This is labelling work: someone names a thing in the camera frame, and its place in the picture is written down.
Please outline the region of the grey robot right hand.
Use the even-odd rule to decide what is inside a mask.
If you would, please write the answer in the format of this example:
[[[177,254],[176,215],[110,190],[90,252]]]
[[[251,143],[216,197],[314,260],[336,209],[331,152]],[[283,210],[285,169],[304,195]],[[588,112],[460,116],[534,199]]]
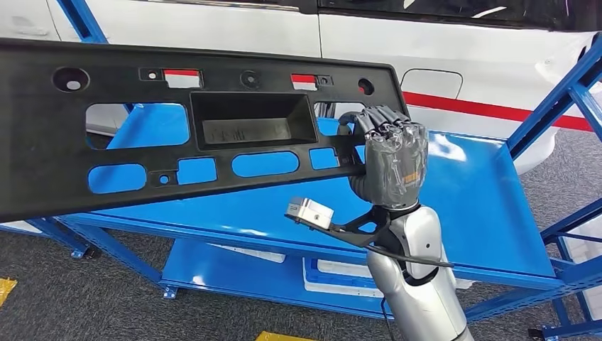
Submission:
[[[338,122],[338,135],[365,138],[366,173],[349,177],[354,194],[389,210],[409,210],[418,205],[427,170],[425,126],[386,105],[347,112]]]

